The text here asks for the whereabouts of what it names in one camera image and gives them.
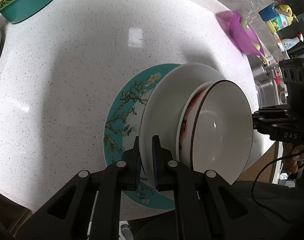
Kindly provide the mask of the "person's right hand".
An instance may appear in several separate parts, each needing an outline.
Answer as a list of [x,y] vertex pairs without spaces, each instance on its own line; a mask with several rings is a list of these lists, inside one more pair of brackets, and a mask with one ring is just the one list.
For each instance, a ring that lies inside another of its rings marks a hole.
[[[293,144],[283,143],[283,156],[294,155],[304,150],[304,145],[294,146]],[[283,168],[288,175],[298,172],[298,162],[304,161],[304,153],[282,160]]]

